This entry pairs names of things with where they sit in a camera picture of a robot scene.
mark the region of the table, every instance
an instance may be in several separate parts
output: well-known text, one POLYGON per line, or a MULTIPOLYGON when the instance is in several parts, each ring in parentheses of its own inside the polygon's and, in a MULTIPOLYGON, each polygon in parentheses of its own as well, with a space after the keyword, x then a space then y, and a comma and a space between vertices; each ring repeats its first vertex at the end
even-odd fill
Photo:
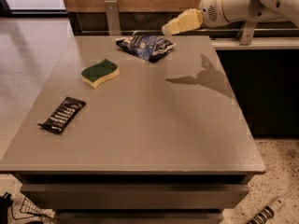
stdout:
POLYGON ((0 172, 59 223, 220 223, 265 166, 209 37, 169 37, 177 45, 157 63, 115 39, 70 42, 0 172), (94 90, 80 73, 104 59, 120 75, 94 90), (62 135, 40 130, 65 96, 87 104, 62 135))

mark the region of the speckled floor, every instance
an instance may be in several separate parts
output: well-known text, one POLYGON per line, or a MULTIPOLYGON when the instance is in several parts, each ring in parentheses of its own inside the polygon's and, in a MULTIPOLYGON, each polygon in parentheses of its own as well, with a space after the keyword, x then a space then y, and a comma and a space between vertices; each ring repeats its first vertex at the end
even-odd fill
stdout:
MULTIPOLYGON (((67 18, 0 18, 0 159, 71 37, 67 18)), ((246 224, 272 199, 299 185, 299 139, 255 140, 267 172, 253 177, 249 195, 235 209, 224 210, 221 224, 246 224)), ((20 187, 13 176, 0 175, 0 195, 13 194, 14 216, 28 217, 19 212, 20 187)), ((9 223, 28 220, 14 220, 9 213, 9 223)), ((299 190, 267 223, 299 224, 299 190)))

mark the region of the drawer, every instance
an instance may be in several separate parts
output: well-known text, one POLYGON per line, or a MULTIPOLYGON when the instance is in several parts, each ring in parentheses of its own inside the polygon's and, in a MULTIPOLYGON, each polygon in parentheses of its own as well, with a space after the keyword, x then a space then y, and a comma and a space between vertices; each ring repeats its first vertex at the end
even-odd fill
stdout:
POLYGON ((222 214, 210 213, 63 213, 56 215, 59 224, 219 224, 222 214))
POLYGON ((44 209, 224 209, 248 193, 244 185, 71 185, 24 184, 44 209))

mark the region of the metal bracket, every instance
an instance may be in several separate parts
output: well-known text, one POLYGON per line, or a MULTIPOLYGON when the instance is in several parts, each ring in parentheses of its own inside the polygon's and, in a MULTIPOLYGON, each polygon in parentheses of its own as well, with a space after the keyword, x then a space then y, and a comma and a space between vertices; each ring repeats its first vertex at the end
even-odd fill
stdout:
POLYGON ((110 35, 121 35, 118 1, 106 0, 105 1, 105 10, 106 10, 109 34, 110 35))
POLYGON ((240 45, 250 45, 253 39, 254 30, 257 22, 245 21, 238 34, 238 41, 240 45))

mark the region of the floor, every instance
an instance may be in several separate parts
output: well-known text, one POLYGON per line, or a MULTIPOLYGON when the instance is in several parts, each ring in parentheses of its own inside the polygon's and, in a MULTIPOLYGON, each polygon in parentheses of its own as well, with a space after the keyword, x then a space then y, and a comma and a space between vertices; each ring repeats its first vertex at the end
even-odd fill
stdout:
MULTIPOLYGON (((72 37, 67 18, 0 18, 0 159, 72 37)), ((249 195, 235 209, 223 211, 221 224, 246 224, 274 198, 285 196, 299 185, 299 139, 255 141, 267 172, 253 177, 249 195)), ((15 218, 28 217, 20 213, 24 198, 20 188, 21 183, 13 176, 0 175, 0 195, 13 194, 15 218)), ((11 224, 31 219, 15 220, 9 213, 11 224)), ((299 224, 299 190, 267 223, 299 224)))

